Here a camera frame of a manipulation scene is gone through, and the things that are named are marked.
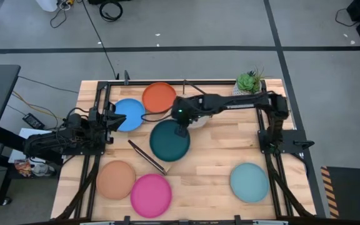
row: blue plate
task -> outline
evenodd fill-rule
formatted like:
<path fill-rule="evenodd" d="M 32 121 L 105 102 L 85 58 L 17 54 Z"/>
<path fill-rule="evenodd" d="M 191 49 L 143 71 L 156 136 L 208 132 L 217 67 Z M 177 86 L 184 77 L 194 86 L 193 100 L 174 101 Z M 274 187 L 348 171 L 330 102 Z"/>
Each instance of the blue plate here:
<path fill-rule="evenodd" d="M 246 203 L 257 203 L 268 194 L 269 180 L 263 169 L 247 162 L 232 170 L 230 186 L 240 200 Z"/>
<path fill-rule="evenodd" d="M 141 115 L 145 114 L 144 106 L 141 102 L 127 98 L 118 101 L 116 104 L 116 114 L 125 114 L 126 120 L 119 126 L 119 131 L 132 131 L 138 128 L 143 120 Z"/>

